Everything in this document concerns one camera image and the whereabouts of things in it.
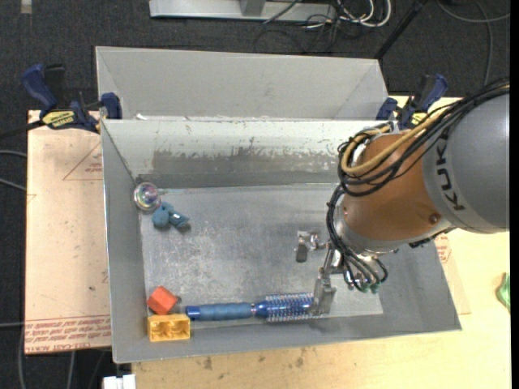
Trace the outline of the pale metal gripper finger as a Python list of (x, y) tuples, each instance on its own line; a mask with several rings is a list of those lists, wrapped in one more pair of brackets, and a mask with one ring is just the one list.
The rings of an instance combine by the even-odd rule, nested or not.
[(296, 262), (304, 263), (308, 255), (317, 250), (323, 250), (326, 242), (320, 238), (319, 230), (298, 231), (298, 244), (296, 246)]
[(330, 280), (317, 280), (313, 292), (311, 313), (313, 315), (328, 314), (336, 291), (337, 289), (332, 286)]

